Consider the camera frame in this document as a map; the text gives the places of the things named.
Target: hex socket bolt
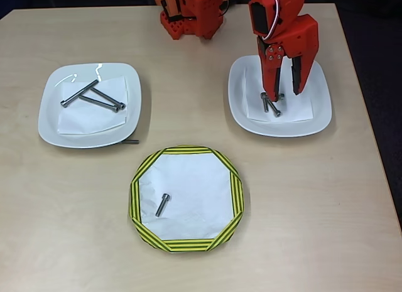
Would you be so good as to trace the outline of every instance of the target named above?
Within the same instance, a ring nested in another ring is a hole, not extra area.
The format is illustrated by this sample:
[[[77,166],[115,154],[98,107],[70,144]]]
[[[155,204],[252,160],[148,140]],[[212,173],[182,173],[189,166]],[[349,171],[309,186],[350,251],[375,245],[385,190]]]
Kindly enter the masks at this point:
[[[99,91],[96,88],[91,88],[91,91],[94,91],[97,95],[100,95],[105,100],[112,102],[119,110],[124,110],[126,108],[126,104],[124,104],[122,102],[118,102],[116,99],[113,99],[112,97],[108,96],[107,94],[103,93],[102,91]]]
[[[164,207],[166,206],[166,204],[168,203],[168,201],[170,200],[170,196],[167,193],[164,193],[162,196],[162,202],[158,207],[158,210],[156,211],[156,216],[159,217],[164,209]]]
[[[263,105],[264,105],[264,112],[268,113],[268,103],[266,101],[266,97],[267,96],[266,96],[265,92],[261,93],[261,99],[263,100]]]
[[[94,85],[98,84],[99,81],[98,80],[94,80],[92,83],[90,83],[88,86],[82,88],[81,90],[79,90],[76,94],[71,95],[68,99],[66,100],[62,100],[60,102],[60,104],[62,105],[63,108],[67,108],[73,101],[75,101],[76,99],[78,99],[80,97],[80,95],[83,95],[84,93],[86,93],[86,91],[88,91],[91,87],[93,87]]]
[[[96,99],[90,99],[89,97],[86,97],[83,95],[80,95],[79,99],[82,99],[86,102],[90,102],[91,104],[94,104],[94,105],[98,105],[99,107],[103,107],[103,108],[112,110],[115,113],[119,112],[119,108],[117,108],[115,105],[109,105],[104,102],[100,102],[99,100],[96,100]]]
[[[266,97],[266,102],[267,102],[268,105],[271,107],[272,111],[274,111],[275,117],[279,117],[280,115],[282,115],[282,112],[279,111],[279,110],[275,107],[274,103],[269,99],[268,96]]]

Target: square plate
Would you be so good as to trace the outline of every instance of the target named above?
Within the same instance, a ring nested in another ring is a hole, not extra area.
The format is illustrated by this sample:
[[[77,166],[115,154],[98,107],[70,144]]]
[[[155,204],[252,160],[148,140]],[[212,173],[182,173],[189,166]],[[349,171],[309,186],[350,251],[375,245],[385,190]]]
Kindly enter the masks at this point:
[[[126,123],[110,130],[86,135],[57,133],[58,116],[64,109],[60,83],[92,82],[95,79],[109,80],[126,78],[128,103]],[[54,71],[46,83],[39,110],[38,131],[42,139],[64,148],[99,148],[118,143],[129,137],[137,127],[141,112],[141,85],[137,71],[123,63],[91,63],[64,66]]]
[[[229,105],[233,118],[243,129],[258,135],[290,138],[318,133],[324,130],[331,122],[332,105],[329,89],[322,68],[316,61],[314,61],[303,91],[310,93],[313,107],[313,119],[306,121],[273,123],[248,119],[242,106],[244,92],[242,78],[246,68],[257,69],[259,71],[258,77],[262,81],[259,56],[249,55],[238,58],[233,63],[229,74]],[[283,59],[281,74],[281,79],[293,80],[291,62],[286,57]]]

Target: white paper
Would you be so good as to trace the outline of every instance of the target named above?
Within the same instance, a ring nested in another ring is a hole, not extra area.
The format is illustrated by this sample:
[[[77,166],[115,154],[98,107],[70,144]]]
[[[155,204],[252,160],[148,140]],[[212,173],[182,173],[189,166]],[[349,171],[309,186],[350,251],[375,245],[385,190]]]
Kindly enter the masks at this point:
[[[171,198],[156,217],[164,193]],[[213,239],[234,217],[230,173],[214,154],[161,155],[139,194],[141,221],[162,240]]]
[[[313,118],[308,87],[299,95],[293,93],[290,59],[283,60],[281,70],[279,92],[285,95],[285,99],[274,103],[275,107],[282,113],[280,117],[275,117],[270,107],[268,107],[268,113],[264,111],[263,100],[261,99],[261,93],[264,92],[261,66],[246,68],[243,79],[245,93],[243,103],[247,118],[265,122],[295,122]]]
[[[63,99],[69,98],[89,83],[90,82],[62,83],[61,90]],[[125,78],[118,77],[101,81],[95,86],[95,88],[109,95],[113,99],[116,99],[118,102],[125,103],[126,108],[115,113],[109,109],[76,99],[67,108],[63,108],[60,112],[57,128],[59,134],[92,134],[126,123],[129,107],[127,105],[128,96]],[[91,90],[87,91],[84,96],[100,100],[106,104],[112,104]]]

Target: light wood tabletop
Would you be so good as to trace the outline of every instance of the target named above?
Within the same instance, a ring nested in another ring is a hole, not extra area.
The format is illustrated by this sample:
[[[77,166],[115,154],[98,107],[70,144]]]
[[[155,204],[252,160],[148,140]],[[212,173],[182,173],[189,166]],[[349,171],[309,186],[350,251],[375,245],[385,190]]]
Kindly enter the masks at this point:
[[[334,5],[320,25],[334,116],[323,132],[266,138],[231,116],[233,62],[257,53],[247,6],[212,41],[171,40],[159,7],[13,11],[0,21],[0,291],[402,291],[402,239]],[[77,63],[139,73],[141,144],[75,150],[38,135],[49,75]],[[128,218],[129,184],[150,153],[201,144],[240,172],[245,214],[214,251],[169,254]]]

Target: white wire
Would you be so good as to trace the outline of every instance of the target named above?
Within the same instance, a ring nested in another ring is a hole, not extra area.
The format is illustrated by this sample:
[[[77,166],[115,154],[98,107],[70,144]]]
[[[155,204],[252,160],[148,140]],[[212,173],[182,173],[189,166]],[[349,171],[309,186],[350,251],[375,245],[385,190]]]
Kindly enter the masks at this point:
[[[275,18],[274,18],[274,22],[272,23],[271,29],[269,30],[269,33],[263,37],[263,40],[266,41],[267,39],[269,39],[272,34],[274,33],[274,30],[276,28],[276,25],[278,24],[278,20],[279,20],[279,10],[280,10],[280,4],[279,4],[279,0],[275,0],[275,5],[276,5],[276,12],[275,12]]]

